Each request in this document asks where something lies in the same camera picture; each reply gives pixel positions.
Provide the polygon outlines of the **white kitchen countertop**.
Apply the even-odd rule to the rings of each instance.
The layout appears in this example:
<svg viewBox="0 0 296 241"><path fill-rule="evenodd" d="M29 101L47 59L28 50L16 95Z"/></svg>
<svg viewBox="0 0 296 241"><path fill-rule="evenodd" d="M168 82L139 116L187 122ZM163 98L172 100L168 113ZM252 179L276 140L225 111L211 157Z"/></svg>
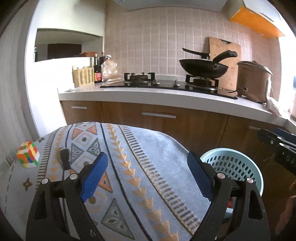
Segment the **white kitchen countertop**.
<svg viewBox="0 0 296 241"><path fill-rule="evenodd" d="M244 98L230 99L198 92L159 88L101 88L100 85L60 92L61 101L106 101L170 106L222 113L286 128L295 134L295 121L277 116L263 105Z"/></svg>

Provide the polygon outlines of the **patterned grey tablecloth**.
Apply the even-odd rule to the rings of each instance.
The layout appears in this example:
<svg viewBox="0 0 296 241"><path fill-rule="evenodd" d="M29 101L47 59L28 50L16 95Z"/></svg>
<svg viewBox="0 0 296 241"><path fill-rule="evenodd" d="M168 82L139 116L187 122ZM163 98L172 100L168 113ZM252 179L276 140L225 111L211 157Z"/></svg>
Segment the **patterned grey tablecloth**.
<svg viewBox="0 0 296 241"><path fill-rule="evenodd" d="M1 210L20 237L41 180L79 173L100 152L108 167L85 206L106 240L189 240L210 205L189 170L188 151L162 132L90 121L59 128L36 147L37 167L16 160L1 178ZM63 169L62 148L70 151L70 170Z"/></svg>

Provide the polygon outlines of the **black frying pan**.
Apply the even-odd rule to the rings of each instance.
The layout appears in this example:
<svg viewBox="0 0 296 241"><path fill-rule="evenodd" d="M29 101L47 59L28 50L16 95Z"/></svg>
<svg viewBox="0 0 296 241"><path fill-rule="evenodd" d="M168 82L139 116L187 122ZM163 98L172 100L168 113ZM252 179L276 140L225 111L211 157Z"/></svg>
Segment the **black frying pan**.
<svg viewBox="0 0 296 241"><path fill-rule="evenodd" d="M210 57L209 53L196 52L185 48L182 49L184 52L201 56L201 59L182 59L179 61L182 68L189 75L194 77L204 77L210 79L219 78L228 70L228 66L220 62L227 58L238 57L237 52L227 50L217 55L213 60L210 60L208 59Z"/></svg>

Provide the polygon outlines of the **brown rice cooker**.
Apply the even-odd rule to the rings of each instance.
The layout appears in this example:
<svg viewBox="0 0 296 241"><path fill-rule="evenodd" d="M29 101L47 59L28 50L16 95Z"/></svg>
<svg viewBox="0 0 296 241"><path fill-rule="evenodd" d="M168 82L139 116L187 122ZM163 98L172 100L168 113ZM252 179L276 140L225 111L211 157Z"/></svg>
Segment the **brown rice cooker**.
<svg viewBox="0 0 296 241"><path fill-rule="evenodd" d="M237 63L237 93L247 99L266 103L271 91L272 72L256 61Z"/></svg>

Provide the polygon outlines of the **multicoloured puzzle cube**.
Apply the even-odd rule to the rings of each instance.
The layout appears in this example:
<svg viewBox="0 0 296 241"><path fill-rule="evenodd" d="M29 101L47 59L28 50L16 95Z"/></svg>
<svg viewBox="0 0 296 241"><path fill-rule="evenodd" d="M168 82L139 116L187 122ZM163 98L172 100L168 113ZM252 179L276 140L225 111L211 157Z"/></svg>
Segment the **multicoloured puzzle cube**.
<svg viewBox="0 0 296 241"><path fill-rule="evenodd" d="M22 143L16 153L16 158L25 168L33 168L38 166L39 157L40 153L35 145L35 142L33 141Z"/></svg>

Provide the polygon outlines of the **brown wooden kitchen cabinet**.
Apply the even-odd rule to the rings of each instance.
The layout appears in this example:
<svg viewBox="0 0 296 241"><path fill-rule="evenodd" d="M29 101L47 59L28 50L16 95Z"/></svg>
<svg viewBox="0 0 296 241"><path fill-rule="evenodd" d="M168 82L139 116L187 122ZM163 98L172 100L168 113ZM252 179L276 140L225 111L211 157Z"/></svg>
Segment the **brown wooden kitchen cabinet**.
<svg viewBox="0 0 296 241"><path fill-rule="evenodd" d="M231 148L246 154L262 172L262 199L269 227L275 232L280 214L290 197L289 186L295 180L295 175L274 161L271 148L258 139L255 128L272 131L276 125L227 114L161 105L82 100L62 100L60 103L68 124L102 121L148 128L170 135L198 155L213 148Z"/></svg>

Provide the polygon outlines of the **dark soy sauce bottle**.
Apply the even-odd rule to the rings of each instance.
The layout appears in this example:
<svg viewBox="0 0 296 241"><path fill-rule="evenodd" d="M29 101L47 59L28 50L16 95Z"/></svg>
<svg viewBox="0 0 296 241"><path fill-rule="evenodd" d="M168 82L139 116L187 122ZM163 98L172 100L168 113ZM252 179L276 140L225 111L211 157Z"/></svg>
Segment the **dark soy sauce bottle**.
<svg viewBox="0 0 296 241"><path fill-rule="evenodd" d="M100 83L102 81L101 77L101 58L98 57L98 54L96 53L94 56L94 64L93 64L93 69L94 69L94 83Z"/></svg>

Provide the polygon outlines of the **light blue perforated trash basket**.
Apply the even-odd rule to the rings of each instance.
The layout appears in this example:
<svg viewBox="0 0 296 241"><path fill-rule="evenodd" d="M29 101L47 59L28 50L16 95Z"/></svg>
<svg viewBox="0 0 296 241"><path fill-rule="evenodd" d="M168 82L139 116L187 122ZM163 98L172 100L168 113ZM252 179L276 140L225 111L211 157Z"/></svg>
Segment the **light blue perforated trash basket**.
<svg viewBox="0 0 296 241"><path fill-rule="evenodd" d="M200 157L202 162L210 164L217 173L224 173L228 178L244 181L252 178L263 194L264 181L259 167L245 154L229 148L211 149Z"/></svg>

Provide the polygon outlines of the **orange wall cabinet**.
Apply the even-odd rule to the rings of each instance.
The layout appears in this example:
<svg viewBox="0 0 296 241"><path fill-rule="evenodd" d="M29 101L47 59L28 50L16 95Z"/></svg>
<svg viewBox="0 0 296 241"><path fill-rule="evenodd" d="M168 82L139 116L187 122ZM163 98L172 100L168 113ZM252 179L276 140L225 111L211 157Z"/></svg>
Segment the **orange wall cabinet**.
<svg viewBox="0 0 296 241"><path fill-rule="evenodd" d="M229 19L229 21L248 27L266 39L285 36L284 33L281 32L281 30L273 23L245 6L241 6L239 10Z"/></svg>

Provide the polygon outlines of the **woven utensil basket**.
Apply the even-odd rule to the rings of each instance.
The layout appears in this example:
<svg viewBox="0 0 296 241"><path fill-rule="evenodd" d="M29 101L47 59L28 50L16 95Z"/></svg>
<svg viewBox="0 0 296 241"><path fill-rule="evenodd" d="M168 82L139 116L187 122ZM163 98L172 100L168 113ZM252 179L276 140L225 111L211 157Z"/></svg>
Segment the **woven utensil basket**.
<svg viewBox="0 0 296 241"><path fill-rule="evenodd" d="M74 87L85 87L94 84L94 69L93 68L82 68L73 69L72 77Z"/></svg>

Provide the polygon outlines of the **red plastic bag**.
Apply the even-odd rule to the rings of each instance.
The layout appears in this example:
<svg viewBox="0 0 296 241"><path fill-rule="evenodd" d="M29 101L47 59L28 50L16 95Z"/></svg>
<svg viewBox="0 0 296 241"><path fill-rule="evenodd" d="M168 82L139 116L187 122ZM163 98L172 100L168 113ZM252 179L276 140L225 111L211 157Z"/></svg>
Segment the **red plastic bag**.
<svg viewBox="0 0 296 241"><path fill-rule="evenodd" d="M228 203L227 203L227 207L228 208L232 208L233 204L232 204L232 200L229 199Z"/></svg>

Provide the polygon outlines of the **clear plastic food bag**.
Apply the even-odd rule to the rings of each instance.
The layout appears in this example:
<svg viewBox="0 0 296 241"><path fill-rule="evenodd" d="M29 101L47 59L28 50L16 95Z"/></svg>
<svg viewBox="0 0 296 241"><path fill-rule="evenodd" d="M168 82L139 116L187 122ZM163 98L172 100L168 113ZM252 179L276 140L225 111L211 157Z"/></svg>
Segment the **clear plastic food bag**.
<svg viewBox="0 0 296 241"><path fill-rule="evenodd" d="M103 82L114 82L121 80L117 64L111 60L110 55L102 56L101 78Z"/></svg>

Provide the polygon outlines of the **wooden cutting board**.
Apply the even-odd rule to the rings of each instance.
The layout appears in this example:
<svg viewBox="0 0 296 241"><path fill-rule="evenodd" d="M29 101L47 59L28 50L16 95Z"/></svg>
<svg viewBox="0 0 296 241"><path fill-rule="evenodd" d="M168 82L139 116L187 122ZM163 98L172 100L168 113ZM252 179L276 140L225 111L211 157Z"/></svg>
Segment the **wooden cutting board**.
<svg viewBox="0 0 296 241"><path fill-rule="evenodd" d="M237 86L237 62L241 61L241 47L238 44L221 40L214 37L209 37L210 59L219 55L220 53L231 50L235 51L238 56L236 58L227 58L221 61L222 64L228 66L227 72L218 78L219 87L227 90L235 90Z"/></svg>

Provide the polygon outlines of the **black gas stove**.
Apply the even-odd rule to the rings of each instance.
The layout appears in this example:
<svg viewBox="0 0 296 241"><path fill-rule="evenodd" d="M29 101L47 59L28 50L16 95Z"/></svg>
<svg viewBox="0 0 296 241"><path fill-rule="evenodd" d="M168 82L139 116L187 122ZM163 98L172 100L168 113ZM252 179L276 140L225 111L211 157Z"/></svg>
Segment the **black gas stove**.
<svg viewBox="0 0 296 241"><path fill-rule="evenodd" d="M210 78L194 77L186 75L184 81L175 80L157 80L155 73L125 73L123 80L110 81L100 86L101 88L152 88L166 90L180 90L187 92L196 92L208 95L237 99L235 91L224 90L218 87L218 80Z"/></svg>

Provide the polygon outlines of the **small black key fob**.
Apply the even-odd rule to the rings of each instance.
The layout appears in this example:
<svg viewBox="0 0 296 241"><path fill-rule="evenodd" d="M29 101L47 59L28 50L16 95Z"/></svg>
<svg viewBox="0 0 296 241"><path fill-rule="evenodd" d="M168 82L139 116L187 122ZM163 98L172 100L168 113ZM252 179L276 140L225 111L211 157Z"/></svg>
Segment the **small black key fob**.
<svg viewBox="0 0 296 241"><path fill-rule="evenodd" d="M70 170L70 151L68 148L60 149L60 159L64 170Z"/></svg>

